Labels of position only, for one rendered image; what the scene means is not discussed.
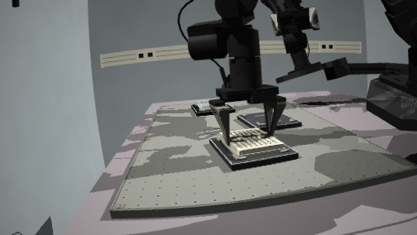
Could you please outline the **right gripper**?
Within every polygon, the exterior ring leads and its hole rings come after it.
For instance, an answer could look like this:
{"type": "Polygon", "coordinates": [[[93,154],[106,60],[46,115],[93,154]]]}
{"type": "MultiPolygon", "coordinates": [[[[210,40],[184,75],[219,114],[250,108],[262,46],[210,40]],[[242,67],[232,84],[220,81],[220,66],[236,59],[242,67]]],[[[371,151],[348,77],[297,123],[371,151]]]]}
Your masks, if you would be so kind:
{"type": "Polygon", "coordinates": [[[320,30],[318,14],[315,7],[297,7],[295,0],[286,0],[286,2],[288,8],[284,12],[271,15],[271,22],[276,36],[297,33],[298,30],[320,30]]]}

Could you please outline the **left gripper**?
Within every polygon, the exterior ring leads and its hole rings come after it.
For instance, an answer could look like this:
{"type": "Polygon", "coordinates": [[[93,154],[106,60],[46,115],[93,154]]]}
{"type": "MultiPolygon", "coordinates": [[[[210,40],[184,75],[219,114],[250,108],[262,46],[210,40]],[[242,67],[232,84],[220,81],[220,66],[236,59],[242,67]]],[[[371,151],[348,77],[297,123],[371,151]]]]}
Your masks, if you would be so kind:
{"type": "Polygon", "coordinates": [[[219,99],[209,100],[209,107],[218,121],[227,145],[230,138],[230,122],[229,107],[225,106],[225,103],[246,100],[249,104],[263,103],[267,134],[272,137],[286,106],[286,98],[277,95],[279,87],[262,84],[261,57],[255,56],[251,60],[251,63],[246,63],[246,58],[236,59],[236,62],[235,59],[229,59],[230,74],[223,82],[230,79],[231,83],[227,84],[227,88],[216,89],[219,99]]]}

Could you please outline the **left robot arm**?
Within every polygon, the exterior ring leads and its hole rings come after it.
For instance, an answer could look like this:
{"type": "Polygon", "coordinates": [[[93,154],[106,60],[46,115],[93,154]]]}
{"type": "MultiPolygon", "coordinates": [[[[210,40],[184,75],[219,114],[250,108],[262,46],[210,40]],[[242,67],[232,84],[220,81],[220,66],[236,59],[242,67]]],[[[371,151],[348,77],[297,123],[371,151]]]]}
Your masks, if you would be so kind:
{"type": "MultiPolygon", "coordinates": [[[[253,10],[257,2],[215,0],[216,11],[223,21],[198,22],[187,28],[191,58],[224,59],[228,54],[234,59],[246,58],[246,63],[251,63],[251,58],[261,56],[258,30],[246,25],[255,19],[253,10]]],[[[409,69],[398,68],[380,74],[379,81],[417,98],[417,0],[381,2],[395,33],[411,47],[408,49],[409,69]]]]}

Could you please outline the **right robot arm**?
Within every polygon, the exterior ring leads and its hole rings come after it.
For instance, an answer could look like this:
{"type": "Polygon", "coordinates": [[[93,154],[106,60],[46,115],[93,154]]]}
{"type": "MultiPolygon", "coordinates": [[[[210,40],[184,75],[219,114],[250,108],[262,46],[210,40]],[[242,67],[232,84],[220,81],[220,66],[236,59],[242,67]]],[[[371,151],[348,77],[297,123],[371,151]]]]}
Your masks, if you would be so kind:
{"type": "MultiPolygon", "coordinates": [[[[273,12],[273,14],[278,14],[278,12],[284,12],[284,9],[288,8],[286,0],[261,0],[262,3],[265,3],[273,12]],[[286,3],[286,5],[285,5],[286,3]],[[277,7],[276,7],[277,6],[277,7]]],[[[296,71],[304,70],[306,68],[313,67],[315,65],[320,65],[321,62],[311,64],[309,62],[308,56],[306,54],[305,48],[308,47],[307,36],[302,31],[297,33],[283,35],[283,41],[285,44],[286,54],[290,54],[294,63],[293,71],[288,74],[292,74],[296,71]],[[293,53],[292,53],[293,52],[293,53]],[[309,65],[309,66],[306,66],[309,65]],[[303,67],[304,68],[300,68],[303,67]]]]}

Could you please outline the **white well plate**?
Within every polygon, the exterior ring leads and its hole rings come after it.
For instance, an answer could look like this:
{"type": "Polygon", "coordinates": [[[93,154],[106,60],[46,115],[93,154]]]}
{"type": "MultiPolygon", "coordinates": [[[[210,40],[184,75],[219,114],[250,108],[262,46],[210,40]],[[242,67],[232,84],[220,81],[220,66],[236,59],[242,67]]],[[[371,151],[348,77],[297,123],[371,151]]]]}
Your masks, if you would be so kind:
{"type": "Polygon", "coordinates": [[[221,132],[219,139],[237,157],[264,156],[285,149],[283,142],[259,128],[230,131],[229,145],[225,143],[221,132]]]}

